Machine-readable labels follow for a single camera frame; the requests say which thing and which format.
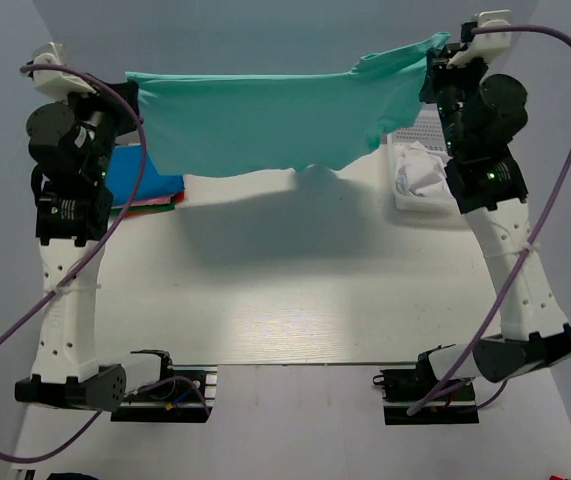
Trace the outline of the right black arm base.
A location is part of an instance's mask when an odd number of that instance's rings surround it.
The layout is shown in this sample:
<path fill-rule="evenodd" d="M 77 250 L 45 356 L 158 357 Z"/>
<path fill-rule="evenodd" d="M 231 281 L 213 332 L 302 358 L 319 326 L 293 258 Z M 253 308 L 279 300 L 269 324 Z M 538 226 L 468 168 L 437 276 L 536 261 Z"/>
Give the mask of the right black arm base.
<path fill-rule="evenodd" d="M 470 382 L 450 381 L 445 393 L 430 400 L 420 411 L 409 416 L 407 410 L 427 395 L 431 387 L 417 380 L 411 365 L 396 365 L 381 370 L 372 384 L 382 393 L 386 426 L 471 425 L 479 423 L 476 394 Z"/>

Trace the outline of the folded pink t shirt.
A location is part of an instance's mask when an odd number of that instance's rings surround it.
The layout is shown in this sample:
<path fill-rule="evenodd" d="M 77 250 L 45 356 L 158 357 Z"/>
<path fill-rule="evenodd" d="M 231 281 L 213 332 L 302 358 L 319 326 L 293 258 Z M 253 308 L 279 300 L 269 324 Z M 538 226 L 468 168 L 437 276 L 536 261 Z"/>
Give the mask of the folded pink t shirt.
<path fill-rule="evenodd" d="M 162 205 L 172 205 L 172 204 L 174 204 L 172 202 L 172 196 L 173 195 L 168 195 L 168 196 L 161 196 L 161 197 L 155 197 L 155 198 L 144 199 L 144 200 L 135 200 L 131 204 L 131 206 L 132 207 L 155 207 L 155 206 L 162 206 Z"/>

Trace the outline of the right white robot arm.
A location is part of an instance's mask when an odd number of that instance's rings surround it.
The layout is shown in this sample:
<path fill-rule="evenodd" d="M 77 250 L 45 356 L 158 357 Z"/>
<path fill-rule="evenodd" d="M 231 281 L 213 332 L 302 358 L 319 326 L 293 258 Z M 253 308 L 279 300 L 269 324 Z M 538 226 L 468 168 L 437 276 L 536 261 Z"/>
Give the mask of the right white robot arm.
<path fill-rule="evenodd" d="M 447 185 L 481 248 L 496 292 L 489 316 L 500 331 L 422 353 L 416 384 L 431 399 L 454 379 L 498 383 L 571 357 L 571 325 L 531 237 L 528 190 L 509 149 L 527 122 L 527 91 L 511 76 L 488 75 L 481 57 L 456 63 L 461 52 L 455 44 L 428 52 L 420 99 L 437 107 Z"/>

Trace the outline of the folded red t shirt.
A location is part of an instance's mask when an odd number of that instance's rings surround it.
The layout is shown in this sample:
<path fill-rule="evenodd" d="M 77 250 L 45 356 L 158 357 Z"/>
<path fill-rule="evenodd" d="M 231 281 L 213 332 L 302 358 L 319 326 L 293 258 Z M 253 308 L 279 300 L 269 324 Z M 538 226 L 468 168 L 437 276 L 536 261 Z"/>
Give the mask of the folded red t shirt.
<path fill-rule="evenodd" d="M 174 204 L 178 204 L 178 203 L 182 202 L 184 200 L 184 198 L 185 198 L 185 192 L 181 191 L 181 192 L 178 192 L 172 196 L 172 202 Z"/>

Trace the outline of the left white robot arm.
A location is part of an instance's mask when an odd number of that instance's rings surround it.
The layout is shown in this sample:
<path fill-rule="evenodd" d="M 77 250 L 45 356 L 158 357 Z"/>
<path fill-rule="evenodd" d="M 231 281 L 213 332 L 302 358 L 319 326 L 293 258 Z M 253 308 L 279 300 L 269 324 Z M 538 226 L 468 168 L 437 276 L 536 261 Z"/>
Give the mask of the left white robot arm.
<path fill-rule="evenodd" d="M 113 204 L 105 177 L 117 138 L 135 130 L 138 116 L 138 87 L 126 81 L 66 90 L 27 120 L 48 302 L 31 372 L 14 387 L 19 402 L 114 412 L 126 396 L 125 365 L 97 360 L 95 308 Z"/>

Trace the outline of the white plastic basket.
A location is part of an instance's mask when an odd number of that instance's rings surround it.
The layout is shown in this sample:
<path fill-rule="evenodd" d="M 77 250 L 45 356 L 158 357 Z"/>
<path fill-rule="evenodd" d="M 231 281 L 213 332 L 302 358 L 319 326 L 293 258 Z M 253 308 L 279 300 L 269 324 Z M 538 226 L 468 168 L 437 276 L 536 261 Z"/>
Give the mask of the white plastic basket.
<path fill-rule="evenodd" d="M 414 124 L 388 136 L 391 187 L 401 211 L 458 216 L 446 182 L 449 161 L 436 110 L 423 109 Z"/>

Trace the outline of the white t shirt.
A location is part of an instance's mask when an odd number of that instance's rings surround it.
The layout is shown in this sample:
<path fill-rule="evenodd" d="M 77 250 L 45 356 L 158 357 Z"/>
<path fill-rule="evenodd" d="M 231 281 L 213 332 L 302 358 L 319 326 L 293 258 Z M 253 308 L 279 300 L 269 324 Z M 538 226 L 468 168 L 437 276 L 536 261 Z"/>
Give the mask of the white t shirt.
<path fill-rule="evenodd" d="M 446 161 L 420 142 L 397 144 L 396 187 L 410 197 L 452 199 L 446 181 Z"/>

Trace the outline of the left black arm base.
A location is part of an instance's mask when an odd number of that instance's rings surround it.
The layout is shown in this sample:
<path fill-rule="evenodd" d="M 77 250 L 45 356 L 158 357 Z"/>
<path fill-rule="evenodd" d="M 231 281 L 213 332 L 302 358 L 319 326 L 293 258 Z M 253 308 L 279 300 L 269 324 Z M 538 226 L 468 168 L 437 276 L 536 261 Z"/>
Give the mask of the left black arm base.
<path fill-rule="evenodd" d="M 216 366 L 170 365 L 161 375 L 165 383 L 130 394 L 110 415 L 110 421 L 204 424 L 213 412 L 217 374 Z"/>

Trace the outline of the folded green t shirt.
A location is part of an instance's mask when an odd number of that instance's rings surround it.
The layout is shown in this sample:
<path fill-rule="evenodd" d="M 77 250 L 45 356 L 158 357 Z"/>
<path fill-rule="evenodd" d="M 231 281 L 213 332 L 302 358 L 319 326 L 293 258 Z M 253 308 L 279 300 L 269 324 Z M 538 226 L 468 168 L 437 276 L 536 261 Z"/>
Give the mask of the folded green t shirt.
<path fill-rule="evenodd" d="M 126 216 L 136 216 L 136 215 L 145 215 L 145 214 L 151 214 L 151 213 L 172 211 L 175 209 L 175 206 L 176 206 L 176 204 L 162 205 L 162 206 L 155 206 L 155 207 L 132 207 L 130 205 L 129 209 L 126 212 Z"/>

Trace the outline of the teal t shirt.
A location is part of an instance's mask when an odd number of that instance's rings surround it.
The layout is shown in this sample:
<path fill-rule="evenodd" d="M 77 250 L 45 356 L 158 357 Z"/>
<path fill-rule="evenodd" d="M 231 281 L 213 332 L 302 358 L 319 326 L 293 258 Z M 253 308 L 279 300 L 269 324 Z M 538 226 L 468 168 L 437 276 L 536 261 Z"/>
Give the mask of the teal t shirt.
<path fill-rule="evenodd" d="M 426 55 L 449 38 L 368 54 L 342 73 L 126 77 L 139 87 L 147 151 L 161 175 L 338 171 L 414 123 Z"/>

